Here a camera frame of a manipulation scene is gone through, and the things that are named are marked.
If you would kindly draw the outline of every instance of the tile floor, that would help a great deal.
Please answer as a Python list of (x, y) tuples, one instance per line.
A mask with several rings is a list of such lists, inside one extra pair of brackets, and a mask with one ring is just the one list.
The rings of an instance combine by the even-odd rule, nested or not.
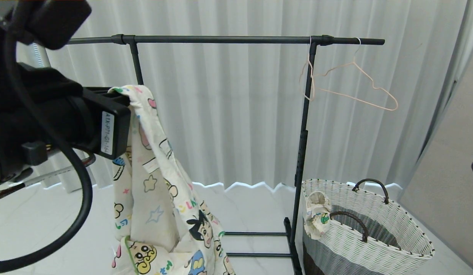
[[(195, 185), (226, 231), (283, 231), (284, 217), (292, 217), (294, 189), (264, 184), (250, 187), (234, 184), (224, 190), (221, 184)], [(11, 275), (109, 274), (117, 248), (113, 237), (112, 188), (94, 190), (92, 211), (84, 227), (65, 247), (33, 266)], [(81, 203), (79, 191), (67, 194), (61, 185), (44, 189), (41, 185), (16, 192), (0, 200), (0, 259), (32, 252), (60, 236), (76, 217)], [(417, 275), (473, 275), (473, 270), (428, 230), (437, 254)], [(297, 240), (302, 239), (301, 230)], [(298, 241), (298, 251), (302, 244)], [(226, 236), (229, 252), (288, 253), (285, 237)], [(239, 275), (291, 275), (290, 259), (232, 258)]]

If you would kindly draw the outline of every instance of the vertical black pole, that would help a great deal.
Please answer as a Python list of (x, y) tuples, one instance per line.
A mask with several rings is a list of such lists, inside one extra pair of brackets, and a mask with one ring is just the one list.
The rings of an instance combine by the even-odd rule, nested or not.
[[(317, 44), (312, 42), (309, 47), (309, 61), (313, 66), (315, 65)], [(308, 76), (306, 78), (306, 96), (311, 97), (311, 65), (308, 65)], [(302, 121), (301, 121), (301, 136), (299, 139), (299, 151), (297, 153), (297, 167), (296, 174), (294, 176), (294, 186), (296, 186), (296, 194), (294, 197), (294, 214), (292, 215), (292, 226), (291, 226), (291, 244), (295, 244), (296, 228), (297, 228), (297, 216), (299, 214), (299, 199), (301, 197), (301, 183), (302, 174), (304, 170), (304, 159), (306, 157), (306, 144), (308, 141), (308, 130), (306, 130), (306, 124), (308, 122), (308, 110), (309, 100), (304, 99), (304, 106), (302, 109)]]
[(129, 48), (131, 49), (131, 55), (133, 56), (133, 64), (135, 65), (135, 74), (138, 85), (143, 85), (142, 68), (140, 66), (140, 57), (138, 56), (138, 46), (136, 42), (130, 42)]

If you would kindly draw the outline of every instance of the cartoon print fabric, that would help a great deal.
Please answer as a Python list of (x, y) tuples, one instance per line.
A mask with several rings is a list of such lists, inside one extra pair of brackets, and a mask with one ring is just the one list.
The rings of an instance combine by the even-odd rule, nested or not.
[(174, 155), (145, 86), (113, 87), (131, 100), (126, 154), (113, 161), (112, 274), (234, 275), (224, 231)]
[(332, 210), (331, 202), (320, 191), (311, 193), (305, 201), (304, 230), (310, 238), (319, 240), (329, 228), (329, 213)]

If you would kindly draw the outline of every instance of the clothes hanger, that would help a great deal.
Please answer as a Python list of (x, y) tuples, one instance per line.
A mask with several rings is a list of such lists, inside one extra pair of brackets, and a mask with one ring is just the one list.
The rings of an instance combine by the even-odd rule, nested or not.
[[(390, 96), (390, 97), (394, 100), (394, 102), (395, 102), (395, 104), (396, 104), (395, 108), (385, 108), (385, 107), (378, 106), (378, 105), (376, 105), (376, 104), (374, 104), (374, 103), (371, 103), (371, 102), (368, 102), (368, 101), (365, 101), (365, 100), (362, 100), (362, 99), (357, 99), (356, 97), (350, 96), (350, 95), (348, 95), (348, 94), (340, 94), (339, 92), (333, 92), (333, 91), (330, 91), (330, 90), (327, 90), (327, 89), (322, 89), (322, 88), (319, 88), (319, 89), (322, 90), (322, 91), (324, 91), (324, 92), (330, 92), (330, 93), (332, 93), (332, 94), (338, 94), (338, 95), (346, 96), (346, 97), (349, 97), (350, 99), (354, 99), (354, 100), (363, 102), (363, 103), (365, 103), (365, 104), (369, 104), (369, 105), (371, 105), (371, 106), (374, 106), (374, 107), (377, 107), (377, 108), (381, 108), (381, 109), (386, 110), (386, 111), (395, 111), (395, 110), (397, 110), (397, 108), (399, 107), (399, 104), (397, 103), (396, 98), (395, 98), (390, 92), (388, 92), (386, 89), (384, 89), (384, 88), (382, 88), (382, 87), (376, 87), (375, 84), (374, 84), (374, 80), (372, 79), (372, 77), (369, 76), (369, 75), (355, 62), (355, 56), (356, 56), (358, 50), (360, 49), (360, 47), (362, 46), (362, 41), (360, 40), (360, 38), (357, 38), (357, 39), (358, 39), (359, 45), (358, 45), (358, 49), (357, 49), (357, 50), (355, 51), (355, 53), (354, 53), (354, 59), (353, 59), (352, 62), (347, 63), (347, 64), (343, 64), (343, 65), (340, 65), (340, 66), (336, 66), (336, 67), (334, 67), (334, 68), (329, 69), (325, 74), (318, 74), (318, 75), (319, 75), (319, 76), (327, 76), (327, 74), (328, 74), (329, 72), (331, 72), (332, 70), (335, 70), (335, 69), (337, 69), (337, 68), (343, 68), (343, 67), (346, 67), (346, 66), (351, 66), (351, 65), (353, 65), (353, 66), (355, 66), (356, 68), (358, 68), (361, 73), (365, 74), (365, 76), (367, 76), (367, 77), (369, 78), (369, 80), (372, 82), (372, 88), (373, 88), (373, 89), (380, 89), (380, 90), (384, 91), (388, 96)], [(307, 61), (307, 63), (306, 63), (306, 64), (303, 66), (303, 68), (302, 68), (301, 76), (299, 76), (299, 82), (301, 82), (301, 77), (302, 77), (302, 75), (303, 75), (303, 73), (304, 73), (304, 68), (305, 68), (306, 65), (309, 65), (309, 66), (311, 67), (312, 94), (311, 94), (311, 98), (309, 98), (309, 97), (306, 96), (306, 95), (304, 95), (304, 96), (305, 96), (306, 99), (308, 99), (309, 101), (313, 101), (313, 99), (315, 98), (315, 83), (314, 83), (315, 80), (314, 80), (314, 76), (313, 76), (313, 64), (311, 64), (311, 62), (309, 61), (309, 56), (308, 56), (308, 61)]]

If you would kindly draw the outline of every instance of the robotic arm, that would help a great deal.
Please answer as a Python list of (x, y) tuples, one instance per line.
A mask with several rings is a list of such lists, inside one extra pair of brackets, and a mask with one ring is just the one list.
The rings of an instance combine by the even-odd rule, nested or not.
[[(79, 1), (0, 1), (0, 184), (20, 182), (32, 168), (61, 151), (82, 186), (81, 210), (72, 226), (38, 251), (0, 261), (0, 273), (31, 265), (65, 245), (79, 231), (92, 205), (86, 166), (73, 148), (115, 159), (126, 151), (129, 99), (105, 87), (86, 88), (53, 68), (16, 62), (16, 44), (36, 42), (60, 49), (91, 13)], [(0, 198), (24, 184), (0, 191)]]

